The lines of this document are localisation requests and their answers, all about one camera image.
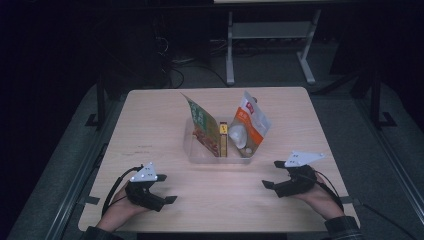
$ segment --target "gray carpet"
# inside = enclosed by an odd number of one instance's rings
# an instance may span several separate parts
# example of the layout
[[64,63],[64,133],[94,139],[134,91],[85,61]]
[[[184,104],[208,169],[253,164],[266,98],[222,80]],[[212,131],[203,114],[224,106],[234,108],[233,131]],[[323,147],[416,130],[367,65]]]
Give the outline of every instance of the gray carpet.
[[[311,48],[308,59],[317,80],[314,86],[309,86],[304,80],[294,55],[296,47],[288,47],[250,58],[236,58],[234,87],[303,86],[309,91],[320,89],[339,77],[328,75],[336,47],[336,44],[315,44]],[[223,56],[213,58],[208,68],[198,67],[199,65],[201,63],[194,62],[177,68],[184,74],[181,88],[226,87],[222,81],[222,77],[225,77]],[[173,85],[182,80],[181,75],[176,72],[171,72],[171,76]],[[398,127],[376,131],[368,120],[369,98],[352,99],[348,94],[352,84],[353,82],[348,83],[327,96],[311,97],[350,196],[395,220],[417,239],[424,239],[423,222],[414,211],[413,204],[402,187],[402,181],[397,177],[387,151],[378,138],[383,135],[387,139],[417,190],[423,193],[424,183],[420,172],[424,164],[424,135],[403,110],[397,95],[385,85],[382,87],[382,110],[392,114]],[[75,176],[84,164],[83,161],[90,159],[94,163],[103,145],[109,141],[125,100],[125,96],[122,101],[107,100],[107,122],[101,130],[96,131],[95,127],[85,126],[89,115],[96,112],[95,94],[93,87],[82,100],[9,239],[44,239],[49,234],[57,213],[64,208],[72,211],[69,216],[64,216],[69,219],[65,221],[68,224],[56,236],[62,236],[62,239],[81,237],[82,232],[77,227],[83,210],[80,202],[84,202],[82,199],[91,188],[96,170],[91,174],[86,171],[87,174],[82,176],[91,177],[78,202],[70,206],[61,204],[72,184],[82,180],[75,179]],[[410,239],[363,206],[355,208],[361,230],[367,239]],[[125,239],[136,237],[133,233],[119,235]],[[288,238],[308,240],[325,236],[326,233],[299,233],[289,234]]]

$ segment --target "cable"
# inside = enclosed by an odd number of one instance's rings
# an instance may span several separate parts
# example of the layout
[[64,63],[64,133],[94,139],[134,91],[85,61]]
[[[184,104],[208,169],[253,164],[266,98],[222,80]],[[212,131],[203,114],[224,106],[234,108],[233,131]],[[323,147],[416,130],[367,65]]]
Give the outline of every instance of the cable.
[[336,190],[336,188],[334,187],[334,185],[333,185],[333,183],[331,183],[331,181],[324,175],[324,174],[322,174],[321,172],[318,172],[318,171],[316,171],[316,170],[314,170],[316,173],[318,173],[319,175],[321,175],[321,176],[323,176],[326,180],[327,180],[327,182],[331,185],[331,187],[333,188],[333,190],[334,190],[334,192],[336,193],[336,195],[337,195],[337,197],[339,197],[339,193],[337,192],[337,190]]
[[375,208],[372,208],[371,206],[369,206],[368,204],[362,203],[361,201],[359,201],[359,205],[365,207],[366,209],[370,210],[371,212],[377,214],[378,216],[380,216],[381,218],[385,219],[386,221],[388,221],[389,223],[391,223],[392,225],[394,225],[395,227],[399,228],[403,233],[405,233],[406,235],[408,235],[411,239],[414,240],[418,240],[416,237],[414,237],[411,233],[408,232],[408,230],[406,230],[405,228],[403,228],[402,226],[400,226],[398,223],[396,223],[395,221],[391,220],[390,218],[384,216],[382,213],[380,213],[379,211],[377,211]]
[[215,71],[215,70],[213,70],[213,69],[211,69],[211,68],[209,68],[209,67],[205,67],[205,66],[201,66],[201,65],[198,65],[198,66],[180,66],[180,68],[189,68],[189,67],[194,67],[194,68],[204,68],[204,69],[207,69],[207,70],[209,70],[209,71],[211,71],[211,72],[213,72],[216,76],[218,76],[218,78],[221,80],[221,82],[222,83],[224,83],[224,85],[226,86],[226,87],[231,87],[230,85],[228,85],[227,83],[226,83],[226,81]]
[[124,179],[124,177],[132,172],[132,171],[140,171],[143,168],[143,166],[141,167],[133,167],[131,169],[128,169],[124,174],[122,174],[122,176],[120,176],[118,179],[116,179],[115,184],[113,185],[112,189],[109,191],[109,194],[106,197],[106,200],[103,204],[103,209],[102,209],[102,216],[106,213],[107,209],[110,207],[111,204],[109,204],[110,200],[112,199],[113,194],[115,193],[116,189],[118,188],[119,184],[122,182],[122,179]]

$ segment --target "dark background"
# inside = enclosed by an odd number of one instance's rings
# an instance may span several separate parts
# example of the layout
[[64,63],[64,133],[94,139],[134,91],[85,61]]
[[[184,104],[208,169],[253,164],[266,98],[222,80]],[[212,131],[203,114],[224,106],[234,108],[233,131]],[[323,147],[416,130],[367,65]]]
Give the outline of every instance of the dark background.
[[[367,5],[344,12],[324,12],[320,20],[316,41],[330,37],[340,38],[345,52],[333,69],[348,73],[365,64],[375,64],[382,73],[383,82],[391,86],[401,97],[405,109],[424,129],[424,69],[421,5],[415,3],[387,6]],[[184,47],[189,32],[181,34],[180,26],[191,21],[192,30],[204,31],[204,25],[212,29],[202,33],[199,42],[207,41],[209,35],[222,34],[220,14],[204,20],[201,14],[175,19],[173,26],[165,29]],[[160,88],[166,76],[160,75],[163,59],[151,55],[149,63],[131,73],[111,59],[87,34],[98,31],[108,49],[116,50],[126,65],[137,61],[140,55],[149,56],[152,51],[139,49],[138,55],[128,55],[128,50],[138,49],[132,45],[139,39],[145,46],[155,47],[153,35],[138,35],[136,39],[120,38],[126,33],[149,32],[152,16],[128,19],[112,18],[104,22],[101,17],[88,16],[75,8],[73,1],[1,1],[0,2],[0,56],[1,56],[1,182],[3,197],[0,238],[6,238],[19,216],[27,198],[41,176],[73,113],[88,89],[96,83],[100,73],[114,75],[118,82],[111,82],[119,96],[129,88]],[[346,21],[340,28],[340,21]],[[207,58],[207,52],[199,52]]]

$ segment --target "black cable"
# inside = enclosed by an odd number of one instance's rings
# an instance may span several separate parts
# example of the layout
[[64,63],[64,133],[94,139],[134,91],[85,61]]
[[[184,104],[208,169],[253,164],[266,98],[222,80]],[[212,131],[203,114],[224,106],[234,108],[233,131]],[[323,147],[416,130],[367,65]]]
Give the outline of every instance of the black cable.
[[116,179],[115,184],[113,185],[112,189],[110,189],[109,194],[106,197],[106,200],[103,204],[103,209],[102,209],[102,216],[106,213],[107,209],[110,206],[110,200],[112,199],[113,194],[115,193],[116,189],[118,188],[119,184],[121,184],[122,179],[124,179],[124,177],[132,172],[132,171],[140,171],[143,168],[143,166],[141,167],[133,167],[131,169],[128,169],[124,174],[122,174],[122,176],[120,176],[118,179]]
[[367,208],[371,212],[377,214],[381,218],[383,218],[386,221],[388,221],[389,223],[393,224],[395,227],[399,228],[403,233],[405,233],[406,235],[408,235],[411,239],[418,240],[411,233],[409,233],[405,228],[403,228],[402,226],[400,226],[399,224],[397,224],[395,221],[391,220],[390,218],[384,216],[383,214],[381,214],[380,212],[378,212],[376,209],[372,208],[371,206],[369,206],[367,204],[361,203],[361,202],[360,202],[360,205],[364,206],[365,208]]
[[312,179],[312,178],[310,178],[310,177],[308,177],[308,176],[305,176],[305,175],[302,175],[302,174],[296,174],[295,176],[298,176],[298,177],[301,177],[301,178],[304,178],[304,179],[307,179],[307,180],[309,180],[309,181],[311,181],[311,182],[314,182],[314,183],[316,183],[316,184],[318,184],[322,189],[324,189],[330,196],[331,196],[331,198],[334,200],[334,202],[340,207],[340,209],[344,212],[344,207],[343,207],[343,203],[342,203],[342,201],[340,200],[340,197],[339,197],[339,194],[337,193],[334,193],[333,191],[331,191],[331,189],[329,188],[329,187],[327,187],[327,185],[325,185],[324,183],[322,183],[322,182],[318,182],[317,180],[315,180],[315,179]]
[[207,69],[207,70],[209,70],[209,71],[211,71],[211,72],[213,72],[220,80],[221,80],[221,82],[226,86],[226,87],[231,87],[231,86],[229,86],[227,83],[226,83],[226,81],[215,71],[215,70],[213,70],[213,69],[211,69],[211,68],[209,68],[209,67],[205,67],[205,66],[201,66],[201,65],[198,65],[198,66],[180,66],[180,68],[189,68],[189,67],[193,67],[193,68],[204,68],[204,69]]
[[318,172],[318,171],[316,171],[316,170],[314,170],[316,173],[318,173],[319,175],[321,175],[321,176],[323,176],[326,180],[327,180],[327,182],[331,185],[331,187],[333,188],[333,190],[334,190],[334,192],[336,193],[336,195],[338,196],[338,197],[340,197],[339,196],[339,193],[337,192],[337,190],[336,190],[336,188],[334,187],[334,185],[333,185],[333,183],[331,183],[331,181],[327,178],[327,176],[325,176],[324,174],[322,174],[321,172]]

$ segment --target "clear plastic container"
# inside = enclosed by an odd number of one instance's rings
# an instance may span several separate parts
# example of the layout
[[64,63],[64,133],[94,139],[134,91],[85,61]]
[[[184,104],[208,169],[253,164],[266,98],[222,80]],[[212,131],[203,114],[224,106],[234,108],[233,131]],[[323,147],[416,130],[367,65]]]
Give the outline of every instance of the clear plastic container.
[[[230,126],[233,117],[215,117],[219,122],[227,122]],[[243,158],[232,140],[228,138],[227,157],[215,157],[205,146],[203,146],[193,135],[194,124],[191,118],[187,119],[184,131],[183,148],[192,163],[199,164],[249,164],[251,158]]]

